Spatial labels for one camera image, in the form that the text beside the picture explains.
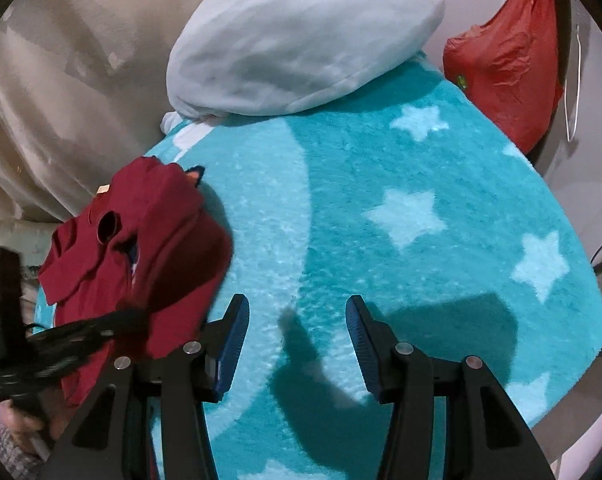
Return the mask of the person's left hand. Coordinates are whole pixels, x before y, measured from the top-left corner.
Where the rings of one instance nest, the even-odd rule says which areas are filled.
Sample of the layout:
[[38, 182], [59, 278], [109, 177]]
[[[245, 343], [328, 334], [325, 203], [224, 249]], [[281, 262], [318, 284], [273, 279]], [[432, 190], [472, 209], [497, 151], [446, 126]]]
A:
[[46, 413], [45, 420], [20, 410], [12, 401], [2, 404], [2, 422], [10, 436], [25, 453], [33, 455], [37, 454], [31, 441], [34, 434], [48, 429], [50, 436], [58, 440], [75, 413], [75, 408], [66, 404], [61, 389], [45, 390], [38, 398]]

